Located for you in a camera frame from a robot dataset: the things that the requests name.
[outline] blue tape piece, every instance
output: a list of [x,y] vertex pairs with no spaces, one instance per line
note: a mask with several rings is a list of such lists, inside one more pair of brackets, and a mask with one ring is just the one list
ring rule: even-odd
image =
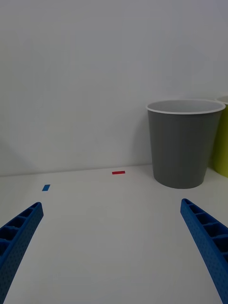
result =
[[50,185],[45,185],[42,191],[48,191]]

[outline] perforated blue plastic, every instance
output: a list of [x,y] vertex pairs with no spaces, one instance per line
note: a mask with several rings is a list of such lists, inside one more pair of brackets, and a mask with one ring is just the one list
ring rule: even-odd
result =
[[43,217],[41,203],[35,203],[0,228],[0,304],[7,292]]
[[180,212],[224,304],[228,304],[228,228],[188,199]]

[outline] gray trash can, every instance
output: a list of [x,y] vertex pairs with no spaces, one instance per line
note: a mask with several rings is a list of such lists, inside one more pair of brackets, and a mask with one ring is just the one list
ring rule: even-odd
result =
[[147,107],[154,178],[178,189],[199,186],[225,105],[220,101],[165,100]]

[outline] trash can rim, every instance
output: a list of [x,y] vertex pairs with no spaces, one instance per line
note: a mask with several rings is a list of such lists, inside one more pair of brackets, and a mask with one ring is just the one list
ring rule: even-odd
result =
[[[206,110],[206,111],[203,111],[203,110],[200,110],[200,111],[189,111],[189,112],[176,112],[176,111],[164,111],[164,110],[159,110],[159,109],[153,109],[151,108],[153,104],[159,104],[159,103],[162,103],[162,102],[209,102],[209,103],[214,103],[214,104],[218,104],[218,107],[215,108],[215,109],[212,109],[212,110]],[[148,104],[146,106],[146,109],[148,111],[151,111],[151,112],[156,112],[156,113],[162,113],[162,114],[172,114],[172,115],[196,115],[196,114],[209,114],[209,113],[215,113],[215,112],[219,112],[219,111],[222,111],[226,108],[226,105],[224,102],[222,101],[219,101],[219,100],[209,100],[209,99],[168,99],[168,100],[160,100],[160,101],[155,101],[155,102],[152,102],[150,104]]]

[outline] white wall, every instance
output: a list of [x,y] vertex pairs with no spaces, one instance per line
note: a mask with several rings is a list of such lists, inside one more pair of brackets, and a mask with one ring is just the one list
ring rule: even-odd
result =
[[145,104],[228,91],[225,0],[0,0],[0,174],[151,162]]

